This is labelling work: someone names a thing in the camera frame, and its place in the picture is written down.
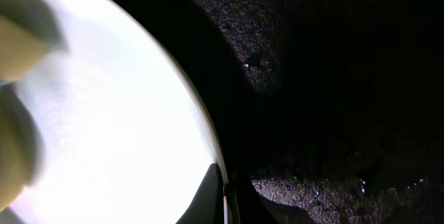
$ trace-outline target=speckled ground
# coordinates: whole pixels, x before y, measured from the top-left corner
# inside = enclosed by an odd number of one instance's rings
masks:
[[[238,59],[243,63],[250,84],[259,93],[273,93],[280,87],[281,61],[287,51],[284,43],[293,34],[290,25],[295,21],[302,24],[304,18],[311,15],[320,17],[311,11],[313,4],[325,4],[325,7],[328,7],[329,1],[331,2],[331,0],[307,0],[306,3],[299,3],[296,7],[292,6],[295,0],[194,1],[224,34]],[[345,13],[343,16],[351,18],[354,14],[368,13],[372,15],[371,17],[377,17],[377,12],[359,12],[351,8],[360,1],[365,0],[343,0]],[[288,15],[297,15],[294,10],[301,8],[304,10],[301,18],[288,17]],[[399,140],[401,141],[394,143],[405,146],[402,138]],[[350,174],[355,174],[354,172],[369,167],[369,164],[381,157],[387,164],[396,164],[394,162],[396,159],[387,158],[386,153],[381,153],[371,141],[357,145],[361,146],[362,152],[346,157],[331,166],[341,167],[342,170],[349,169],[353,171]],[[411,156],[413,160],[421,160],[420,155],[414,156]],[[411,165],[399,166],[405,169]],[[419,173],[422,173],[419,176],[424,176],[425,172],[421,169],[418,169]],[[330,169],[331,171],[338,173],[339,170]],[[386,169],[384,173],[387,171],[393,171],[393,168]],[[269,200],[307,210],[317,223],[438,223],[438,220],[443,220],[442,215],[437,214],[443,208],[442,189],[437,184],[430,186],[432,183],[427,178],[421,182],[412,181],[408,188],[390,188],[370,197],[366,195],[366,182],[360,178],[347,177],[349,174],[344,174],[346,179],[334,182],[327,179],[300,179],[296,177],[297,174],[300,174],[299,171],[282,173],[271,168],[260,169],[260,172],[253,176],[253,184],[257,192]]]

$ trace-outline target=yellowish object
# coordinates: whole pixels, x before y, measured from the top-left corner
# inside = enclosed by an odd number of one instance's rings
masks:
[[[22,191],[28,167],[22,152],[19,133],[0,107],[0,212]]]
[[[46,42],[0,15],[0,82],[18,81],[47,49]]]
[[[0,15],[0,85],[18,81],[47,49],[46,42]],[[31,122],[11,85],[0,87],[0,212],[32,177]]]

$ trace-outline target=white curved surface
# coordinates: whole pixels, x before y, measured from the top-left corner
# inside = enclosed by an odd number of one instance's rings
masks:
[[[68,50],[17,85],[44,160],[12,210],[26,223],[175,223],[220,152],[189,85],[110,0],[44,1]]]

